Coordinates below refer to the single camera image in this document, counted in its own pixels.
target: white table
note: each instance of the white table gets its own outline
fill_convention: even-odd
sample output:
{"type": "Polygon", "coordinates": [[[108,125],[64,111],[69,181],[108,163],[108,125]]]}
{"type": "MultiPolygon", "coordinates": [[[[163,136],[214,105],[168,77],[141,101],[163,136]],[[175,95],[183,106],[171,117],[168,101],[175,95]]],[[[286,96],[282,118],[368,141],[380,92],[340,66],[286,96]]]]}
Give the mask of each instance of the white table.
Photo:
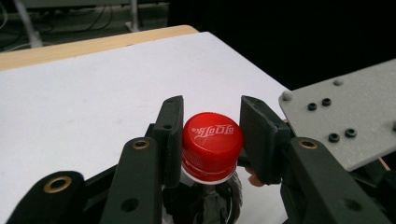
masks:
{"type": "MultiPolygon", "coordinates": [[[[203,111],[239,121],[242,95],[283,119],[281,84],[210,33],[0,72],[0,221],[40,178],[62,170],[92,177],[143,136],[163,100],[183,95],[185,121],[203,111]]],[[[280,186],[256,188],[238,168],[244,204],[238,223],[282,223],[280,186]]]]}

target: black screw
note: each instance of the black screw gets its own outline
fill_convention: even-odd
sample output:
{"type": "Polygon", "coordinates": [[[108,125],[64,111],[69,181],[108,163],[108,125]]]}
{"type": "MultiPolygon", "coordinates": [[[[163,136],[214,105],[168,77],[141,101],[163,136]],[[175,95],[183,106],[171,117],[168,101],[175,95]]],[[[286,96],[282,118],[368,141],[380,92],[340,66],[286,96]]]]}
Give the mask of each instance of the black screw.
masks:
{"type": "Polygon", "coordinates": [[[322,105],[324,105],[324,106],[328,106],[328,105],[331,105],[331,104],[332,104],[332,100],[330,98],[324,98],[322,100],[322,105]]]}
{"type": "Polygon", "coordinates": [[[336,143],[338,141],[340,141],[340,135],[338,135],[337,133],[329,134],[329,142],[336,143]]]}
{"type": "Polygon", "coordinates": [[[356,137],[356,134],[358,134],[358,132],[356,132],[355,129],[346,129],[346,137],[354,138],[356,137]]]}
{"type": "Polygon", "coordinates": [[[311,103],[311,104],[308,105],[308,110],[314,111],[316,109],[317,109],[317,104],[311,103]]]}

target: metal plate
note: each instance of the metal plate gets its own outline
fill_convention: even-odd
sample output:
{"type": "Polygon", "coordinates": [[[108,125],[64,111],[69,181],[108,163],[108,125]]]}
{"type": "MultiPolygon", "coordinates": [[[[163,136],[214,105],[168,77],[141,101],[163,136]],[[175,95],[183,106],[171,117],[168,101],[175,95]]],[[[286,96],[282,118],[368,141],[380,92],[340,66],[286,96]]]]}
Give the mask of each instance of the metal plate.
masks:
{"type": "Polygon", "coordinates": [[[296,136],[322,142],[348,171],[396,150],[396,60],[292,92],[279,104],[296,136]],[[322,105],[323,99],[330,105],[322,105]],[[316,110],[308,110],[315,103],[316,110]],[[355,137],[347,137],[354,129],[355,137]],[[336,133],[338,142],[330,142],[336,133]]]}

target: plastic bottle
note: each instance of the plastic bottle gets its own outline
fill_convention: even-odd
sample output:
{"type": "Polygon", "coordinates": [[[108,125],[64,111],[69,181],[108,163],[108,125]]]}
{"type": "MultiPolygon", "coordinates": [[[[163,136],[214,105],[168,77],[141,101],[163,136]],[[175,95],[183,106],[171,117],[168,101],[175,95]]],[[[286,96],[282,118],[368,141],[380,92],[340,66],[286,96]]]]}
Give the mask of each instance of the plastic bottle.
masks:
{"type": "Polygon", "coordinates": [[[241,129],[226,116],[204,112],[186,122],[180,184],[163,191],[175,224],[235,223],[242,206],[235,171],[242,146],[241,129]]]}

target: red bottle cap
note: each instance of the red bottle cap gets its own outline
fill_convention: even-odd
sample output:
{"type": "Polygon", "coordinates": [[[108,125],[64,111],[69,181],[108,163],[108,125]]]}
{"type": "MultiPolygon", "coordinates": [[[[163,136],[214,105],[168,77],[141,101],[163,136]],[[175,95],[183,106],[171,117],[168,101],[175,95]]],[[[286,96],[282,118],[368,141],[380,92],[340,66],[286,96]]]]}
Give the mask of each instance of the red bottle cap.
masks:
{"type": "Polygon", "coordinates": [[[235,171],[242,146],[242,131],[232,119],[211,112],[197,114],[183,129],[182,169],[199,183],[224,182],[235,171]]]}

